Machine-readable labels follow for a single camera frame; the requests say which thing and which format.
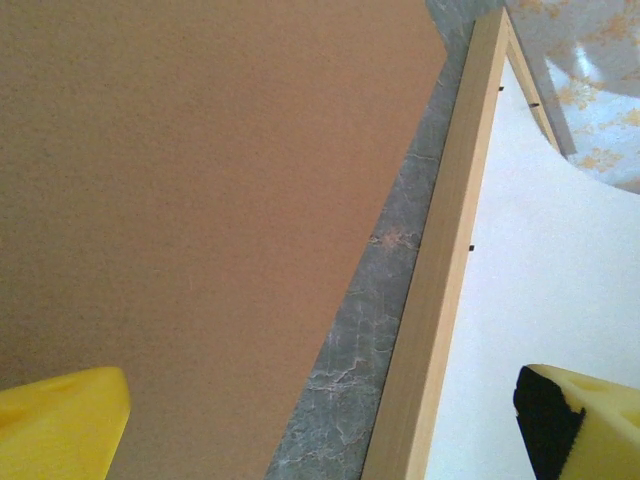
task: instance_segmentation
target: yellow sponge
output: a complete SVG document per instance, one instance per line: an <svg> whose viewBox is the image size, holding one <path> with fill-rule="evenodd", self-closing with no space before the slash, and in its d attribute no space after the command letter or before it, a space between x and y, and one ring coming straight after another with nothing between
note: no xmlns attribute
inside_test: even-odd
<svg viewBox="0 0 640 480"><path fill-rule="evenodd" d="M528 365L514 404L538 480L640 479L640 390Z"/></svg>
<svg viewBox="0 0 640 480"><path fill-rule="evenodd" d="M0 476L104 479L129 418L129 391L114 367L0 392Z"/></svg>

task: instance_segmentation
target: wooden edge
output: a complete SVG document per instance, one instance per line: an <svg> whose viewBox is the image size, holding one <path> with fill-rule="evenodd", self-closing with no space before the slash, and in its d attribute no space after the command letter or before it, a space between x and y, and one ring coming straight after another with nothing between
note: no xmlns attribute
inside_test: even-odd
<svg viewBox="0 0 640 480"><path fill-rule="evenodd" d="M476 21L362 480L423 480L505 57L539 97L506 9ZM543 109L539 124L550 141Z"/></svg>
<svg viewBox="0 0 640 480"><path fill-rule="evenodd" d="M509 59L511 66L513 67L513 71L516 74L516 78L518 79L520 88L522 88L522 91L524 93L524 97L531 106L531 114L533 115L533 118L540 127L540 130L542 130L542 133L544 133L544 135L547 137L549 143L553 146L553 148L560 152L558 140L555 133L553 132L553 129L551 128L549 117L547 116L547 112L544 108L544 104L542 103L542 99L538 94L538 89L536 88L533 77L531 76L531 71L529 70L527 60L525 59L524 53L522 52L522 47L520 46L520 42L518 41L518 36L513 29L513 24L511 23L508 15L507 24L509 31L507 58Z"/></svg>

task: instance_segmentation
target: wooden strip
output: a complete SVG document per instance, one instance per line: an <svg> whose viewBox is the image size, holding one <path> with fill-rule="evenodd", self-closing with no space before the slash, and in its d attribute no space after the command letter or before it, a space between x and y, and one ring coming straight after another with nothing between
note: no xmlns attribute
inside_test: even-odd
<svg viewBox="0 0 640 480"><path fill-rule="evenodd" d="M362 480L422 480L509 42L476 22Z"/></svg>
<svg viewBox="0 0 640 480"><path fill-rule="evenodd" d="M516 78L518 79L518 83L520 84L520 88L522 88L527 102L529 105L537 105L536 107L531 108L533 118L540 127L540 130L542 130L542 133L547 137L547 140L549 140L549 143L559 152L560 147L558 146L558 141L553 133L549 117L547 116L544 104L538 94L538 89L536 88L533 77L531 76L531 71L527 66L527 60L524 57L522 47L520 46L520 42L518 42L518 37L508 16L507 23L509 30L507 58L509 59L509 62L511 62L511 66L513 67L513 71L516 74Z"/></svg>

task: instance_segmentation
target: cardboard sheet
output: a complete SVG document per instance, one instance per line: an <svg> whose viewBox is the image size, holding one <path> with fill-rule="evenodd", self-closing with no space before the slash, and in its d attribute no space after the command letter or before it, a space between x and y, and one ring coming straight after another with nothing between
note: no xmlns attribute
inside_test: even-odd
<svg viewBox="0 0 640 480"><path fill-rule="evenodd" d="M423 2L5 2L0 38L0 388L118 365L110 478L261 478L442 67Z"/></svg>

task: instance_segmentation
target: black foam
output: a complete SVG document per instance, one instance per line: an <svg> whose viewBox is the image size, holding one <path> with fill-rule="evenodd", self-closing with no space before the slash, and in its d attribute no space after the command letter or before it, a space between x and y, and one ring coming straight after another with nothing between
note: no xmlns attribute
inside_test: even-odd
<svg viewBox="0 0 640 480"><path fill-rule="evenodd" d="M529 367L522 367L513 395L518 425L538 480L557 480L586 414L575 413L562 390Z"/></svg>

